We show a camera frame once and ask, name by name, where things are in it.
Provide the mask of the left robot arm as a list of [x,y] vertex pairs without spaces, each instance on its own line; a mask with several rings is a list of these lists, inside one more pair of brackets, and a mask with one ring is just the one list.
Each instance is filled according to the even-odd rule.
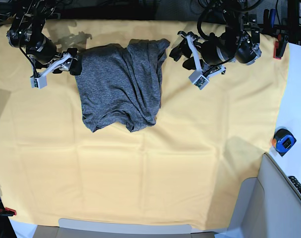
[[[197,33],[179,31],[181,42],[173,47],[170,57],[178,61],[185,57],[183,67],[198,70],[204,77],[214,73],[224,74],[224,65],[238,61],[241,64],[252,64],[261,56],[260,32],[256,15],[248,15],[262,1],[248,5],[246,0],[211,0],[204,7],[197,21]],[[202,29],[208,15],[216,10],[221,11],[225,22],[225,32],[220,36],[206,34]]]

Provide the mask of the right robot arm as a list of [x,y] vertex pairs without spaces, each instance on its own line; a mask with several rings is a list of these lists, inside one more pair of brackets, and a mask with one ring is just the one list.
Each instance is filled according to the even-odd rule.
[[19,48],[30,62],[34,78],[40,77],[38,69],[49,69],[55,74],[68,71],[71,75],[80,75],[82,71],[81,57],[77,48],[68,48],[58,52],[56,45],[43,33],[46,19],[58,6],[57,0],[18,0],[14,8],[15,16],[11,28],[7,32],[9,44]]

